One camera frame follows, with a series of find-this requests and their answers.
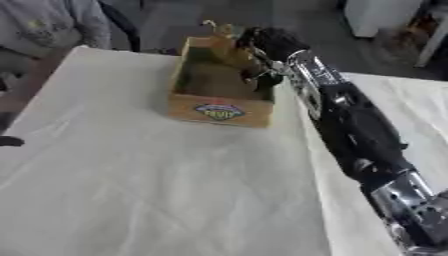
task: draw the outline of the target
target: robotic arm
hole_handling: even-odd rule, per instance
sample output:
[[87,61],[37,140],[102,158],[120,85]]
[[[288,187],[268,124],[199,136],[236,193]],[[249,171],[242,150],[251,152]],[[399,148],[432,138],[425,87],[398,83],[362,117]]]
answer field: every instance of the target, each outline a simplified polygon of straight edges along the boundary
[[256,79],[261,89],[290,80],[342,171],[359,183],[405,255],[448,255],[448,190],[430,189],[404,158],[407,145],[366,95],[284,30],[251,28],[236,46],[260,67],[243,71],[244,80]]

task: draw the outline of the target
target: white tablecloth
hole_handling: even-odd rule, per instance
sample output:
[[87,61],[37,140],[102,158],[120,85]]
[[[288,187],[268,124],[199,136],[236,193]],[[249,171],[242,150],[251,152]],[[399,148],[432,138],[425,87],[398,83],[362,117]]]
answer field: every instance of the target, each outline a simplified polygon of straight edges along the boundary
[[[396,255],[286,84],[269,129],[177,121],[176,60],[74,50],[0,148],[0,255]],[[446,85],[347,76],[443,189]]]

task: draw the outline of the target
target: gray sweatshirt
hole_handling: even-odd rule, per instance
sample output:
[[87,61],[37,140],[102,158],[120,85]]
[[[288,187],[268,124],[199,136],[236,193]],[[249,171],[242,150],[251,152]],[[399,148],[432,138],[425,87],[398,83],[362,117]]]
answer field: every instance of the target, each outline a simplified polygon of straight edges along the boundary
[[0,49],[42,58],[77,44],[110,46],[109,23],[97,0],[0,0]]

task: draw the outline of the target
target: wooden box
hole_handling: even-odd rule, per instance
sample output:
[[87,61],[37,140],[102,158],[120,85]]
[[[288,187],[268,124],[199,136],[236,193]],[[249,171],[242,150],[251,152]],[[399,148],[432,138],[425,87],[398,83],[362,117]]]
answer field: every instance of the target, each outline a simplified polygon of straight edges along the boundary
[[189,38],[173,75],[169,115],[182,120],[267,127],[274,105],[272,90],[254,92],[240,70],[223,64],[210,38]]

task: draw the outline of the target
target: white cabinet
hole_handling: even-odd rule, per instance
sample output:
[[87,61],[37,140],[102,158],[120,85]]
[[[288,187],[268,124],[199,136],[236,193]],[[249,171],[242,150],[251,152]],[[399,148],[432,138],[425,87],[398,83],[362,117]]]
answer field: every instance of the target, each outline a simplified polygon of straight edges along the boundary
[[424,0],[348,0],[345,16],[357,37],[374,37],[380,28],[411,21]]

